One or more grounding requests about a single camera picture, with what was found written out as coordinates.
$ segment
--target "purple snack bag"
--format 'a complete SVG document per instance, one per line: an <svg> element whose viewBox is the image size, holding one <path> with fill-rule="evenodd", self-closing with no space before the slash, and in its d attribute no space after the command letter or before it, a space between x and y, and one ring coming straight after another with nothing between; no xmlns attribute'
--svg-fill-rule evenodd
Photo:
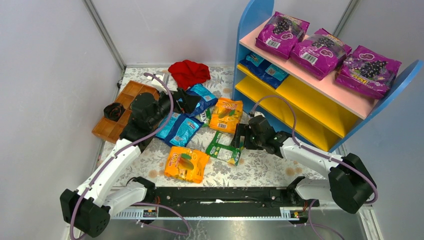
<svg viewBox="0 0 424 240"><path fill-rule="evenodd" d="M322 80L340 66L351 51L350 46L321 28L298 43L291 51L290 57L317 79Z"/></svg>
<svg viewBox="0 0 424 240"><path fill-rule="evenodd" d="M401 64L358 46L343 62L335 81L373 99L381 99L392 86Z"/></svg>
<svg viewBox="0 0 424 240"><path fill-rule="evenodd" d="M304 39L308 27L309 22L276 11L260 31L255 46L289 59L290 51Z"/></svg>

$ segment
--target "green snack bag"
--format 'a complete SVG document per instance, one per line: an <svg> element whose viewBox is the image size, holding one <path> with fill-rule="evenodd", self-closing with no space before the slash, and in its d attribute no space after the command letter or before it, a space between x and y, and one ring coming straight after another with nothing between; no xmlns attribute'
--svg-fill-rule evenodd
<svg viewBox="0 0 424 240"><path fill-rule="evenodd" d="M207 108L205 111L195 116L195 118L203 123L202 128L209 127L209 123L211 122L212 118L211 108Z"/></svg>
<svg viewBox="0 0 424 240"><path fill-rule="evenodd" d="M216 131L212 142L206 148L206 154L213 158L223 160L229 164L237 166L239 164L239 158L242 151L240 148L218 143L222 136L222 132Z"/></svg>

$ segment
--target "pink shelf board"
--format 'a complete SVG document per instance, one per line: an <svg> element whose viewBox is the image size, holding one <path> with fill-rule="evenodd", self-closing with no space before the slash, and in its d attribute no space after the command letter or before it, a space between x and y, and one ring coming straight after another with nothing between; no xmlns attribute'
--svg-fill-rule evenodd
<svg viewBox="0 0 424 240"><path fill-rule="evenodd" d="M240 40L240 44L262 56L272 64L280 67L282 70L301 80L323 95L327 96L329 99L343 106L361 119L365 119L368 116L368 114L376 105L377 100L367 98L360 95L359 93L353 92L347 88L344 88L343 86L336 84L336 71L331 72L320 81L308 73L304 68L297 65L297 63L295 63L292 59L285 60L260 48L257 48L255 46L256 37L259 35L259 32L264 28L267 22L268 20L266 20L248 35L243 37Z"/></svg>

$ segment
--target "blue shelf side panel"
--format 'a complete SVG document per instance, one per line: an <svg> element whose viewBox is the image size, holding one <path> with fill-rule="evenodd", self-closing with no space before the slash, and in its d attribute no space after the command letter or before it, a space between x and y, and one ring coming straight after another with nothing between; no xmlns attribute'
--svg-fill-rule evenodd
<svg viewBox="0 0 424 240"><path fill-rule="evenodd" d="M273 14L273 9L274 0L250 0L243 14L241 14L237 29L237 43L235 45L234 81L232 83L232 89L234 90L231 97L233 100L236 84L245 76L240 74L241 71L237 69L237 64L250 53L250 50L239 44L239 41L269 19Z"/></svg>
<svg viewBox="0 0 424 240"><path fill-rule="evenodd" d="M242 101L243 102L243 111L246 113L249 113L250 110L252 110L253 106L255 105L255 102L250 100L247 96L245 96L243 93L238 91L237 89L234 89L233 91L234 100L236 101ZM272 127L274 127L275 131L284 131L287 133L292 132L292 128L278 120L276 117L274 117L271 113L267 112L265 109L263 109L261 106L257 106L257 111L263 113L265 115L266 120L268 120L269 124L271 124ZM307 141L304 137L300 136L298 133L295 133L295 136L302 142L309 144L311 146L315 146L309 141Z"/></svg>
<svg viewBox="0 0 424 240"><path fill-rule="evenodd" d="M393 86L391 87L388 94L382 98L369 115L361 122L357 123L356 126L339 142L337 142L331 149L330 152L336 150L341 144L343 144L348 138L355 134L360 128L367 124L371 119L373 119L377 114L379 114L384 108L386 108L396 97L401 94L401 92L410 84L410 82L417 76L423 67L422 60L415 60L411 63L405 70L403 70L394 80Z"/></svg>

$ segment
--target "gray floor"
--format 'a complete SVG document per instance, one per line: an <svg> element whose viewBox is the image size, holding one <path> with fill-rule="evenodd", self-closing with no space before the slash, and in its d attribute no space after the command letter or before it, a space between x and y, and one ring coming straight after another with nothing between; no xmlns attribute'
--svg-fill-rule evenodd
<svg viewBox="0 0 424 240"><path fill-rule="evenodd" d="M313 210L313 223L326 225L341 233L346 240L366 240L366 234L358 214L352 215L342 210ZM190 221L192 231L189 236L141 228L133 220L112 220L106 230L96 240L319 240L310 226L293 227L288 221ZM155 221L156 226L184 232L182 221ZM339 240L329 230L318 229L325 240Z"/></svg>

